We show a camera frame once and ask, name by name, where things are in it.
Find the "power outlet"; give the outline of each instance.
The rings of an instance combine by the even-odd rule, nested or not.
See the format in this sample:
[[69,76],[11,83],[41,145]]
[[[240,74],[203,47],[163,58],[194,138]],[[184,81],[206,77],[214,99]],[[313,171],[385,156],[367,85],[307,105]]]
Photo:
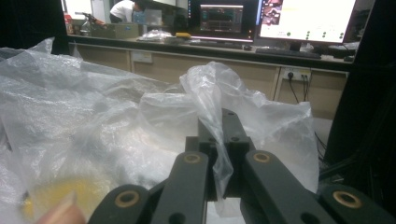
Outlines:
[[303,68],[283,68],[283,78],[289,80],[289,73],[293,74],[291,80],[309,81],[311,80],[311,70]]

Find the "white shirt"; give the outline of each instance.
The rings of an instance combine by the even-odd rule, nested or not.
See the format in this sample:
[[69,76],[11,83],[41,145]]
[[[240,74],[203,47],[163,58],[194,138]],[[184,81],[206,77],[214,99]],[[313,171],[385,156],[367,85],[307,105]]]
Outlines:
[[123,22],[132,22],[132,12],[134,10],[133,1],[120,1],[113,8],[110,13],[122,19]]

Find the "monitor screen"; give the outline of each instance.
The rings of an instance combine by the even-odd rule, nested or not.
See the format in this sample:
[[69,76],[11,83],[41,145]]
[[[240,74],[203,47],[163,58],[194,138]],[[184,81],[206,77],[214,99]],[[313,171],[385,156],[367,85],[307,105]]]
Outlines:
[[260,0],[259,37],[343,43],[355,0]]
[[189,0],[192,38],[253,42],[258,0]]

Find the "desk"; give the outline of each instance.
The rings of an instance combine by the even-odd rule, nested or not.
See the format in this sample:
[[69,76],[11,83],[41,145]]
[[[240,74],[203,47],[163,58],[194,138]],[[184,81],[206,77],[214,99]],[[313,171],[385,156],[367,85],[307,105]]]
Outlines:
[[[115,67],[170,83],[179,83],[179,77],[195,65],[212,61],[224,63],[242,78],[250,90],[261,91],[270,100],[289,104],[296,104],[296,100],[289,82],[283,78],[285,69],[308,69],[312,78],[307,99],[311,103],[314,117],[322,119],[333,119],[347,81],[346,71],[350,66],[343,62],[258,55],[254,51],[241,49],[175,46],[135,40],[120,42],[79,37],[76,44],[70,44],[70,49],[75,46],[86,62]],[[146,54],[148,61],[137,60],[133,57],[136,53]],[[292,87],[299,101],[302,101],[303,82],[293,81]]]

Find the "plastic bag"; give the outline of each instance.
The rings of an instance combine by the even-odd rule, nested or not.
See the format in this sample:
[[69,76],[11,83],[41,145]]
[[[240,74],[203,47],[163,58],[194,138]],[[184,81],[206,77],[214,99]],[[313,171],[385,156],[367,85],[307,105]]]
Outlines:
[[[223,142],[223,107],[238,115],[256,149],[277,155],[306,189],[316,192],[318,153],[309,103],[288,105],[269,101],[264,94],[249,91],[239,76],[222,63],[193,67],[180,81],[192,96],[201,121],[217,142]],[[218,146],[218,153],[221,159],[217,160],[213,171],[217,193],[223,195],[233,170],[224,146]],[[235,213],[222,200],[216,206],[222,216]]]
[[[69,190],[88,218],[119,185],[152,188],[168,177],[186,136],[196,136],[198,118],[222,138],[222,107],[238,114],[257,149],[275,153],[316,191],[309,104],[268,101],[224,64],[191,68],[181,78],[185,90],[47,50],[26,50],[1,62],[0,71],[0,181],[7,186],[0,189],[0,217],[6,223],[38,218]],[[217,169],[226,183],[229,170]],[[208,223],[239,223],[235,205],[227,200],[218,209],[226,219],[209,211]]]

